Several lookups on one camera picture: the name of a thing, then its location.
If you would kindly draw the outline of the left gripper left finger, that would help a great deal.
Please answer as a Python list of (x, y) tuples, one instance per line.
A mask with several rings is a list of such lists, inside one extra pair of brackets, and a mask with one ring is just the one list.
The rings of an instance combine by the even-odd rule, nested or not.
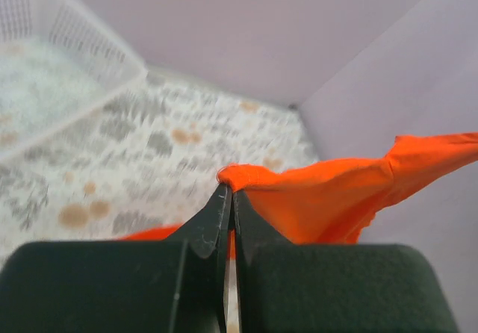
[(1, 269), (3, 332), (224, 332), (231, 189), (163, 240), (32, 242)]

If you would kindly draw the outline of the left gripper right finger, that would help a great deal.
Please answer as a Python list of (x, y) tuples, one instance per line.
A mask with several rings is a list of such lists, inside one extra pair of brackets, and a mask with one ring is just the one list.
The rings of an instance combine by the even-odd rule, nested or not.
[(294, 244), (233, 196), (242, 332), (457, 332), (428, 260), (404, 245)]

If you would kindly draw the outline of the orange t-shirt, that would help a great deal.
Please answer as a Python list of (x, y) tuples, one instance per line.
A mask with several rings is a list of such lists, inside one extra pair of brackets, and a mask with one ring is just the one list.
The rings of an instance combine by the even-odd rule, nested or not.
[(293, 243), (355, 244), (376, 213), (477, 161), (477, 133), (398, 136), (382, 158), (342, 158), (275, 173), (230, 164), (217, 179)]

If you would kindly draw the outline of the floral patterned table mat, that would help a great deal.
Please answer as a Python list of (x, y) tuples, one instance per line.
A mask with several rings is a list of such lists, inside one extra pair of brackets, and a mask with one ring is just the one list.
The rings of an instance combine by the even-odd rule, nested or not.
[(284, 172), (318, 161), (296, 108), (150, 67), (92, 113), (1, 159), (1, 261), (30, 242), (182, 224), (229, 164)]

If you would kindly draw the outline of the white plastic basket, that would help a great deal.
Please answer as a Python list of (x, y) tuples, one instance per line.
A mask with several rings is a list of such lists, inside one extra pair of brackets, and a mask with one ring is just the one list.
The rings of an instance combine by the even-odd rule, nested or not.
[(1, 159), (145, 77), (143, 60), (80, 0), (1, 0)]

